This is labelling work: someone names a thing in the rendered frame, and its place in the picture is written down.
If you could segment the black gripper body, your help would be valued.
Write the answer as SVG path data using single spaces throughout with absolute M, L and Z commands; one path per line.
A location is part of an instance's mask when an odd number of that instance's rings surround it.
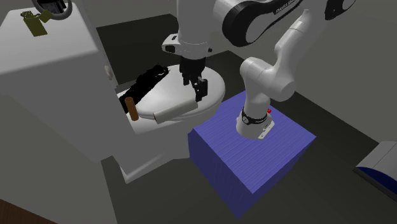
M 202 76 L 205 62 L 205 57 L 201 59 L 187 59 L 185 57 L 180 57 L 179 72 L 186 78 L 189 77 L 189 75 Z

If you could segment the white roll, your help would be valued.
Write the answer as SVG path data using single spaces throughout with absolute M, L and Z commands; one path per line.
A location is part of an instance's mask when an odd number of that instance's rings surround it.
M 169 107 L 155 111 L 153 113 L 153 117 L 157 124 L 160 124 L 197 108 L 198 103 L 195 101 L 195 99 L 188 99 L 183 102 L 179 102 L 177 104 L 173 104 Z

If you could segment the long black object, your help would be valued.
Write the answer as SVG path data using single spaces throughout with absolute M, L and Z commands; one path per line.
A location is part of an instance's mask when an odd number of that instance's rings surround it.
M 169 71 L 170 69 L 168 67 L 157 64 L 139 75 L 136 82 L 123 95 L 119 96 L 119 101 L 125 114 L 129 112 L 125 103 L 127 97 L 133 98 L 134 104 L 137 105 L 158 82 L 169 74 Z

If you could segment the brown cylinder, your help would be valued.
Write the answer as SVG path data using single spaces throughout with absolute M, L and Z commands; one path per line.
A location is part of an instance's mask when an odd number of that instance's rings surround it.
M 132 121 L 138 121 L 139 115 L 137 113 L 136 105 L 135 105 L 135 102 L 134 102 L 133 98 L 132 97 L 126 97 L 125 98 L 125 105 L 126 105 L 126 107 L 128 109 L 128 112 L 129 112 L 131 120 Z

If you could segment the blue robot stand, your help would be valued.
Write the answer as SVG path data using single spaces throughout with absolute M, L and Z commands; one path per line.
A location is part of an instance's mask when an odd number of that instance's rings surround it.
M 190 158 L 236 218 L 282 179 L 315 140 L 315 135 L 271 108 L 274 127 L 263 139 L 236 131 L 246 95 L 221 103 L 216 114 L 188 134 Z

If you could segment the white toilet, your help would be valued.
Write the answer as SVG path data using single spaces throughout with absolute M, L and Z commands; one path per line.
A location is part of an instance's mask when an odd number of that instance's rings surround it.
M 190 156 L 188 134 L 208 121 L 225 96 L 225 82 L 205 68 L 208 93 L 198 108 L 157 124 L 153 113 L 195 99 L 184 86 L 179 62 L 136 105 L 138 121 L 125 114 L 109 62 L 83 0 L 71 0 L 64 20 L 44 23 L 34 37 L 11 10 L 0 25 L 0 95 L 11 97 L 93 162 L 114 157 L 127 183 L 174 159 Z

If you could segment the grey round bowl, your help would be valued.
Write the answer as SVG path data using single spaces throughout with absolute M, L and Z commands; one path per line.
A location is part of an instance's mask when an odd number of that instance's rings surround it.
M 64 20 L 68 18 L 73 11 L 73 4 L 71 0 L 31 0 L 34 7 L 45 17 L 52 20 Z

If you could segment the olive green lighter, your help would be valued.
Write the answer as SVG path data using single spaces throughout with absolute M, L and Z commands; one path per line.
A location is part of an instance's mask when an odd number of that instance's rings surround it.
M 43 23 L 46 23 L 53 17 L 48 10 L 35 15 L 32 11 L 23 11 L 21 12 L 20 16 L 23 17 L 23 21 L 34 37 L 48 34 L 43 26 Z

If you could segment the grey and blue furniture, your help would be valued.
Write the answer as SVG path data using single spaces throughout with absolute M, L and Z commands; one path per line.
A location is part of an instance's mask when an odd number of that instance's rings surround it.
M 380 142 L 353 171 L 397 203 L 397 141 Z

